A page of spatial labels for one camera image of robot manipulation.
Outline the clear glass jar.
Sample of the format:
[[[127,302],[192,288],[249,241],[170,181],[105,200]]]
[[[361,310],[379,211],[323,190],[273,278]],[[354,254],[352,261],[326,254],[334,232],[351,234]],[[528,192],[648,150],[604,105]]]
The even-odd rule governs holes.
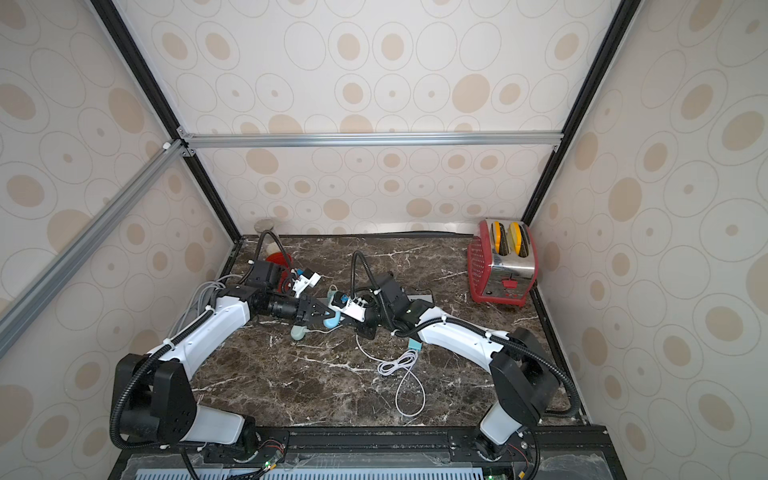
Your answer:
[[[273,230],[275,221],[272,218],[259,219],[254,224],[254,232],[260,235],[264,231]]]

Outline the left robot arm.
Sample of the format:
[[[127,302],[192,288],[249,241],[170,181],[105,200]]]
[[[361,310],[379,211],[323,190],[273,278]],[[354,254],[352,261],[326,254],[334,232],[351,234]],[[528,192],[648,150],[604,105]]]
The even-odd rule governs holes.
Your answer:
[[[288,254],[280,263],[254,258],[233,284],[219,283],[191,323],[149,352],[123,357],[115,369],[108,433],[121,449],[220,445],[254,453],[262,438],[250,416],[197,403],[191,379],[233,333],[258,316],[295,326],[320,325],[335,313],[308,294],[320,276],[296,269]]]

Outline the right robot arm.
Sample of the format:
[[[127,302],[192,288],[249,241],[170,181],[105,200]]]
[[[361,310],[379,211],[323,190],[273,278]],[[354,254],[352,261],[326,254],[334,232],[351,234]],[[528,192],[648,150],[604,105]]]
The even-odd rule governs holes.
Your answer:
[[[411,300],[390,273],[374,275],[362,251],[351,257],[350,295],[342,315],[357,333],[373,339],[382,327],[391,335],[449,350],[491,376],[496,401],[475,434],[479,455],[501,458],[508,440],[544,417],[571,418],[581,409],[577,388],[549,358],[535,335],[519,327],[492,330],[448,314],[435,304]]]

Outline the horizontal aluminium rail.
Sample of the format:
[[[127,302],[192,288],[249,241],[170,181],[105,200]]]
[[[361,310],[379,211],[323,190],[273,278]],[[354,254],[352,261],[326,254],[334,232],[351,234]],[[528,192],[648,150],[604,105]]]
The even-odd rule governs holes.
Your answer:
[[[558,145],[559,131],[201,134],[177,129],[193,149]]]

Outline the diagonal aluminium rail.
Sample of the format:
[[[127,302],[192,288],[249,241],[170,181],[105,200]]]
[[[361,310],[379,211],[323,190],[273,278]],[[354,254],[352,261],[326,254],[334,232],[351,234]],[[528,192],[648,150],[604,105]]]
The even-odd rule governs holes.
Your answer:
[[[1,353],[6,354],[66,286],[170,164],[184,142],[164,146],[17,297],[1,318]]]

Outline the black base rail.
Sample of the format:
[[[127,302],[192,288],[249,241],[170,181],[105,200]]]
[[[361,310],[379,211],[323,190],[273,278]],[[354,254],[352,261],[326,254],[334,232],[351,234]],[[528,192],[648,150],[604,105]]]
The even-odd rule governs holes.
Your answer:
[[[248,439],[128,450],[111,479],[623,479],[603,426],[249,427]]]

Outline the blue earbud case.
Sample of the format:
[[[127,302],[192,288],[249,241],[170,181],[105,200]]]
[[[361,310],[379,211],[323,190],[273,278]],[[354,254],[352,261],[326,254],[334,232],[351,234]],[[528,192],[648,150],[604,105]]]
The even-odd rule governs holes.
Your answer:
[[[340,323],[340,318],[338,316],[330,319],[325,319],[323,321],[324,327],[329,330],[336,328],[339,325],[339,323]]]

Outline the red silver toaster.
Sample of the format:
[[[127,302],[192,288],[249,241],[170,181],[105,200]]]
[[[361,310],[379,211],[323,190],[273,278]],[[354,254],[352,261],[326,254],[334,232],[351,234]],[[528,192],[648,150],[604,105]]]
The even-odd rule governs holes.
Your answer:
[[[538,274],[529,228],[512,220],[483,219],[467,251],[471,298],[522,307]]]

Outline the red metal cup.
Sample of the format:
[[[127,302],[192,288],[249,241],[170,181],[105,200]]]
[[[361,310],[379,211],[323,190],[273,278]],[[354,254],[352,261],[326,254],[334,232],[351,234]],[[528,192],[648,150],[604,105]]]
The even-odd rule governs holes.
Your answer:
[[[287,268],[292,265],[292,257],[290,255],[284,255],[282,252],[275,252],[266,257],[266,260]]]

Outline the green earbud case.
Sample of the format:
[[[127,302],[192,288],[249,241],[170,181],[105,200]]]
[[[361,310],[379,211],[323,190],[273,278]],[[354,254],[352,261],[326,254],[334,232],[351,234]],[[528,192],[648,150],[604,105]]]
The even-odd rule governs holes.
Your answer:
[[[298,342],[298,341],[301,341],[301,340],[304,339],[304,337],[306,336],[306,333],[307,333],[307,328],[306,327],[304,327],[304,326],[293,326],[291,328],[290,335],[291,335],[291,338],[294,341]]]

